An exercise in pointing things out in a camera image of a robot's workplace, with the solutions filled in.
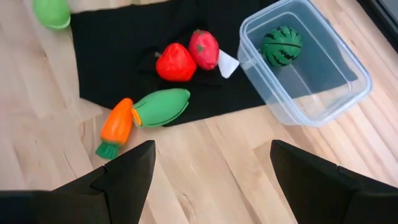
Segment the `red toy strawberry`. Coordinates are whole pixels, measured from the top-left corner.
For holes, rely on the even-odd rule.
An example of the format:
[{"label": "red toy strawberry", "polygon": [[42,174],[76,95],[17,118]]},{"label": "red toy strawberry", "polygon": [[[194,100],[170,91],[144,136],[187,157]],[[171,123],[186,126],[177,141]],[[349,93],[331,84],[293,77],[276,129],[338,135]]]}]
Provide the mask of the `red toy strawberry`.
[{"label": "red toy strawberry", "polygon": [[197,69],[189,51],[181,44],[170,44],[156,62],[160,77],[170,82],[187,82]]},{"label": "red toy strawberry", "polygon": [[196,30],[192,34],[188,49],[193,59],[202,69],[212,70],[217,66],[220,48],[211,33]]}]

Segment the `light wood floor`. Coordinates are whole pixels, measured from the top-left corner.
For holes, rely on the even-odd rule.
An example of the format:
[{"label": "light wood floor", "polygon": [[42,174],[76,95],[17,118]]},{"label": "light wood floor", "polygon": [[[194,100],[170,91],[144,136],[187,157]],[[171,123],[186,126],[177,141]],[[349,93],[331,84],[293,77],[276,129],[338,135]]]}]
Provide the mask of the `light wood floor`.
[{"label": "light wood floor", "polygon": [[[398,55],[355,0],[313,0],[369,70],[368,98],[322,128],[281,125],[266,106],[134,130],[155,139],[142,224],[295,223],[269,160],[282,139],[398,186]],[[73,11],[128,0],[69,0]],[[54,189],[106,161],[94,154],[108,110],[78,97],[71,33],[32,17],[30,0],[0,1],[0,189]]]}]

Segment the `plastic container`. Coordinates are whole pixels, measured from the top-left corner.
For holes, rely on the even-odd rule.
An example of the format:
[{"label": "plastic container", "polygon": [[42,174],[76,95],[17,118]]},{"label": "plastic container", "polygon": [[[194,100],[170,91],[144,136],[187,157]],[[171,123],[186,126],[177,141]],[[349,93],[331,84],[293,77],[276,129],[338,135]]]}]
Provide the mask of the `plastic container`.
[{"label": "plastic container", "polygon": [[[300,56],[275,68],[262,59],[262,38],[289,26],[302,36]],[[281,0],[248,17],[240,29],[238,60],[281,123],[322,126],[371,91],[372,80],[330,23],[307,0]]]}]

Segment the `toy fruit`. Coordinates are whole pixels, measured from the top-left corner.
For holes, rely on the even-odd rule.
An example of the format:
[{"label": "toy fruit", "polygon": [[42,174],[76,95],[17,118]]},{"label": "toy fruit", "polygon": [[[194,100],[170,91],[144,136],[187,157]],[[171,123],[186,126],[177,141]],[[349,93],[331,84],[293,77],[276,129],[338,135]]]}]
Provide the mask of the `toy fruit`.
[{"label": "toy fruit", "polygon": [[192,34],[188,49],[193,59],[202,69],[212,70],[217,66],[220,48],[211,33],[196,30]]},{"label": "toy fruit", "polygon": [[132,100],[125,98],[111,111],[101,132],[102,143],[95,153],[103,159],[116,158],[118,151],[130,135],[132,128]]},{"label": "toy fruit", "polygon": [[197,69],[189,51],[181,44],[170,44],[156,62],[160,77],[170,82],[187,82]]},{"label": "toy fruit", "polygon": [[264,37],[261,54],[275,67],[291,64],[301,52],[302,38],[293,28],[282,26]]},{"label": "toy fruit", "polygon": [[138,127],[158,127],[165,125],[180,114],[188,106],[190,92],[174,88],[159,90],[145,96],[134,104],[132,114]]},{"label": "toy fruit", "polygon": [[60,30],[69,26],[70,10],[66,0],[33,0],[33,11],[45,27]]}]

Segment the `toy watermelon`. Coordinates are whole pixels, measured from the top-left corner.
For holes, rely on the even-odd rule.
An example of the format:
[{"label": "toy watermelon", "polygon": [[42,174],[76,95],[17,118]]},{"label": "toy watermelon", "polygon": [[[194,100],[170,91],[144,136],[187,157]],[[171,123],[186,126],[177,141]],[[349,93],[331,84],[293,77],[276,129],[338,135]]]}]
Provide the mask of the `toy watermelon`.
[{"label": "toy watermelon", "polygon": [[293,28],[281,26],[265,35],[261,54],[270,65],[281,67],[290,65],[301,52],[301,35]]}]

